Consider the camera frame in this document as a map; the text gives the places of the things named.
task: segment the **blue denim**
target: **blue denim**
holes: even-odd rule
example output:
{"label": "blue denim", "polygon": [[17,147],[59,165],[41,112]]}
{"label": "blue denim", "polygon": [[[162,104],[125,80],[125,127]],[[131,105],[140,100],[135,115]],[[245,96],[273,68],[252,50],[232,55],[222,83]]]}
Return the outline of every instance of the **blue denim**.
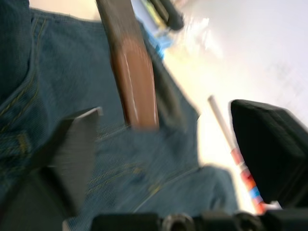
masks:
{"label": "blue denim", "polygon": [[94,172],[79,216],[68,220],[72,230],[89,230],[101,213],[194,216],[237,209],[230,175],[199,167],[198,114],[142,32],[156,63],[159,131],[125,124],[101,22],[30,10],[25,0],[0,0],[0,199],[61,118],[100,106]]}

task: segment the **brown leather strap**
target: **brown leather strap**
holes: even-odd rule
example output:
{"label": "brown leather strap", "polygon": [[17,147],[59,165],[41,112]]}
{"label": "brown leather strap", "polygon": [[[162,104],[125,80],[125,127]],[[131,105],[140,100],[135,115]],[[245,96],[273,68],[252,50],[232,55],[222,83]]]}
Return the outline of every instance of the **brown leather strap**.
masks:
{"label": "brown leather strap", "polygon": [[124,114],[134,128],[158,128],[151,60],[130,0],[97,0]]}

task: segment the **jeans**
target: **jeans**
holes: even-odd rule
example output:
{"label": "jeans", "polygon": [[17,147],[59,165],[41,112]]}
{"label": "jeans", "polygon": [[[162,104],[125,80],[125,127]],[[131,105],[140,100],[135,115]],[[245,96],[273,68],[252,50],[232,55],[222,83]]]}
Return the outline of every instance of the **jeans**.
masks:
{"label": "jeans", "polygon": [[125,124],[101,22],[0,0],[0,200],[61,118],[100,106],[95,167],[80,214],[67,221],[71,230],[89,230],[102,213],[237,209],[228,172],[199,167],[198,114],[141,29],[153,62],[159,131]]}

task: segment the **denim fabric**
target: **denim fabric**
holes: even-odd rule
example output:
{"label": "denim fabric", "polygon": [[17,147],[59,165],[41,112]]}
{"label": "denim fabric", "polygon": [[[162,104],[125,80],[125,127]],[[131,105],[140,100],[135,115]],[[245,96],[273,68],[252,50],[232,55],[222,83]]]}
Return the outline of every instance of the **denim fabric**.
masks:
{"label": "denim fabric", "polygon": [[29,10],[24,0],[0,0],[0,26],[0,199],[61,118],[100,106],[94,172],[80,215],[68,220],[72,230],[89,230],[100,213],[193,216],[237,209],[229,174],[198,166],[198,114],[147,40],[159,131],[125,124],[101,22]]}

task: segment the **strap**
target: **strap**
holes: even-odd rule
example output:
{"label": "strap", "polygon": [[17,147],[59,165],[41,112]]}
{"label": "strap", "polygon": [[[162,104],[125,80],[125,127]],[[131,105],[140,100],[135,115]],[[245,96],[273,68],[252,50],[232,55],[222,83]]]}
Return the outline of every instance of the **strap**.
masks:
{"label": "strap", "polygon": [[97,0],[107,31],[113,71],[126,121],[133,128],[158,128],[151,60],[129,0]]}

